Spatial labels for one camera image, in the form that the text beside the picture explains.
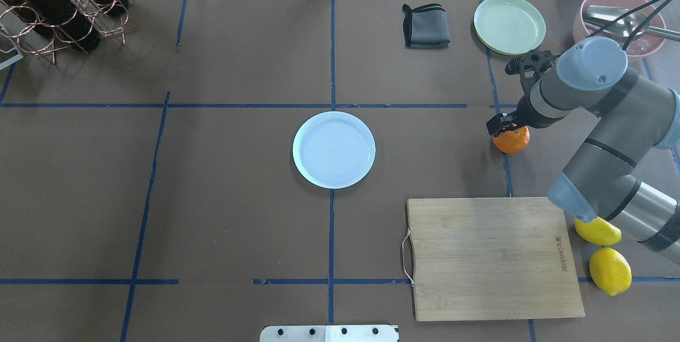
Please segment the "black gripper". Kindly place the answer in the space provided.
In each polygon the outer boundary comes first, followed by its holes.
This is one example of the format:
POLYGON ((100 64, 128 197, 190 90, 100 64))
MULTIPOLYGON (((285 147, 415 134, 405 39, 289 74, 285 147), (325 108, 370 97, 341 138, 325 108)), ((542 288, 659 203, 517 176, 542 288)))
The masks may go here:
POLYGON ((517 110, 512 114, 500 113, 491 117, 487 121, 487 131, 491 136, 500 136, 504 132, 513 131, 516 125, 544 129, 547 127, 547 117, 539 114, 530 102, 529 96, 524 96, 519 100, 517 110))

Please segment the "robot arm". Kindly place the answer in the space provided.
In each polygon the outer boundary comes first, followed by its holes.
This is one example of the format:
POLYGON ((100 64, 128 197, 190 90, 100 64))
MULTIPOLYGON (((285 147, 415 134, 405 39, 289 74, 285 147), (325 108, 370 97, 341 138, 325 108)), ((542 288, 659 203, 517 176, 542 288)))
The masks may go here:
POLYGON ((651 252, 678 263, 678 200, 634 177, 650 149, 678 145, 678 92, 631 68, 621 45, 592 36, 560 54, 531 50, 513 57, 523 96, 510 114, 487 124, 498 137, 543 129, 583 108, 598 122, 547 191, 573 218, 604 219, 651 252))

